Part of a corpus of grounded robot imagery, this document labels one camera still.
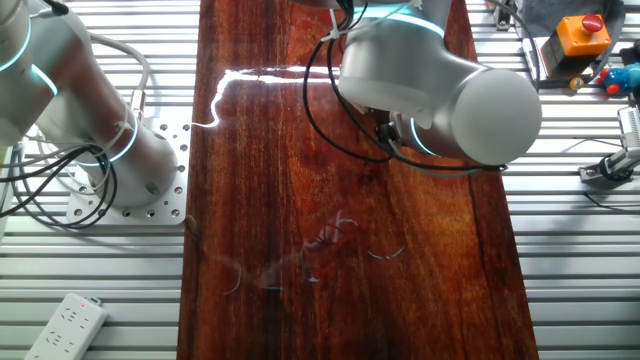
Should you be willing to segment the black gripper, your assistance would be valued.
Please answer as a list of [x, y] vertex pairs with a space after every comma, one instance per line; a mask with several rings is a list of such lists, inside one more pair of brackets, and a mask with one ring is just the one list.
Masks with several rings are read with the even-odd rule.
[[385, 149], [399, 149], [402, 146], [402, 138], [393, 122], [378, 123], [375, 133], [378, 143]]

